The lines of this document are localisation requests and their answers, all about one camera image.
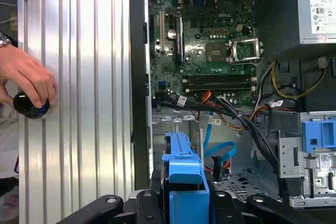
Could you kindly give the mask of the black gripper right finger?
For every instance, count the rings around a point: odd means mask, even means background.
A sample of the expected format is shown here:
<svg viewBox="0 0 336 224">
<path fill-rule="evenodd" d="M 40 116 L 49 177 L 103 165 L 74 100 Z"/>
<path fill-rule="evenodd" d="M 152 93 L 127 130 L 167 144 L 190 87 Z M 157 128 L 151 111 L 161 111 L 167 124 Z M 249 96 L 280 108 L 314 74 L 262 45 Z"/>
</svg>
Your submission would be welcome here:
<svg viewBox="0 0 336 224">
<path fill-rule="evenodd" d="M 309 214 L 262 194 L 243 203 L 226 191 L 211 193 L 211 223 L 315 223 Z"/>
</svg>

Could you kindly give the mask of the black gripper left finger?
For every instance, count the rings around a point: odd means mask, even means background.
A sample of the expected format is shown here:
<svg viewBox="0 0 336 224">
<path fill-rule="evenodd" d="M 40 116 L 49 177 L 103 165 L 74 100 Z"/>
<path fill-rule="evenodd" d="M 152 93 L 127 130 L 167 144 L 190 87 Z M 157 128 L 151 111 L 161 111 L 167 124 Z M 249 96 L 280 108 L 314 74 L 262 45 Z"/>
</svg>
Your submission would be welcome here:
<svg viewBox="0 0 336 224">
<path fill-rule="evenodd" d="M 160 195 L 139 190 L 127 201 L 116 195 L 101 196 L 59 223 L 164 223 L 164 218 Z"/>
</svg>

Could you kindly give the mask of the person's bare hand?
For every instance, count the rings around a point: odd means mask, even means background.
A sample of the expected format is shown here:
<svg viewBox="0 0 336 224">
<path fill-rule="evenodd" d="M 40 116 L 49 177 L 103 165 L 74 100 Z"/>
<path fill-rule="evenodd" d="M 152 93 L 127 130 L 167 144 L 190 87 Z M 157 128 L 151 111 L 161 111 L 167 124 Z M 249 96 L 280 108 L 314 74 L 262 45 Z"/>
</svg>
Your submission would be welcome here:
<svg viewBox="0 0 336 224">
<path fill-rule="evenodd" d="M 26 93 L 33 105 L 41 108 L 46 101 L 56 103 L 54 76 L 34 57 L 11 44 L 1 47 L 1 103 L 13 104 L 6 90 L 7 81 Z"/>
</svg>

